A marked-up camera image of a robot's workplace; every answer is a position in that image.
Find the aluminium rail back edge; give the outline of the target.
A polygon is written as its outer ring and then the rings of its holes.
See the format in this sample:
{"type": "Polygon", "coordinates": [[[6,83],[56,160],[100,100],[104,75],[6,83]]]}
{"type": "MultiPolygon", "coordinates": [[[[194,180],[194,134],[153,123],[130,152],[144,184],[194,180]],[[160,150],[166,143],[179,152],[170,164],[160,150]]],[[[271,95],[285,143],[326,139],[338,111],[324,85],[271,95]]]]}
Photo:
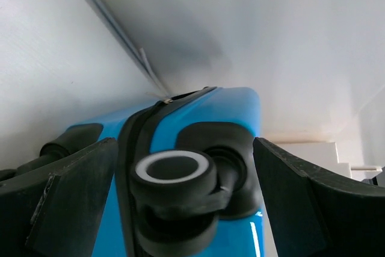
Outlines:
{"type": "Polygon", "coordinates": [[[134,42],[126,34],[123,27],[105,5],[103,0],[86,0],[97,16],[106,25],[114,38],[120,43],[125,52],[133,59],[135,65],[141,70],[144,76],[160,91],[161,99],[171,98],[171,93],[157,77],[151,66],[144,48],[135,46],[134,42]]]}

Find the blue hard-shell suitcase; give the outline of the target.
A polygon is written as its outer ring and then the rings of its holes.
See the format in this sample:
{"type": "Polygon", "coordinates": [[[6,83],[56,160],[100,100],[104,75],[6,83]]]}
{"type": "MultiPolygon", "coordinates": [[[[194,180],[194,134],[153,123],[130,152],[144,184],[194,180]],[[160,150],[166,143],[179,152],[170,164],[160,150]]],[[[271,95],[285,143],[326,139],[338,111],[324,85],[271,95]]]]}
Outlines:
{"type": "Polygon", "coordinates": [[[105,138],[118,157],[91,256],[265,256],[253,159],[260,103],[206,87],[68,127],[1,182],[105,138]]]}

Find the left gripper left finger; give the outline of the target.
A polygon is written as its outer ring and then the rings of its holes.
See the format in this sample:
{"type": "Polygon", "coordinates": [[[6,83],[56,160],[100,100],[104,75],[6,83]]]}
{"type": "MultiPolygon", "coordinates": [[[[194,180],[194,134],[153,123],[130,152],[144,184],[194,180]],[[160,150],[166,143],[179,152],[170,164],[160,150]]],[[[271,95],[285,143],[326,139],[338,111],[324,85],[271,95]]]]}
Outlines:
{"type": "Polygon", "coordinates": [[[1,256],[91,256],[118,157],[105,138],[1,182],[1,256]]]}

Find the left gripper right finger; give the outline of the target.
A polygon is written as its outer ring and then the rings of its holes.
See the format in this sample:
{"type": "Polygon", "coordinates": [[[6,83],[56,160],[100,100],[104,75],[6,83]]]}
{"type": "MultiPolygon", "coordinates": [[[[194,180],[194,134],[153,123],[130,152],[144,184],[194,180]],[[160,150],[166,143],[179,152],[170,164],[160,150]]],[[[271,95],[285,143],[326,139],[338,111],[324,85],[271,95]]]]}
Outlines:
{"type": "Polygon", "coordinates": [[[253,157],[279,256],[384,256],[384,188],[338,175],[264,138],[253,157]]]}

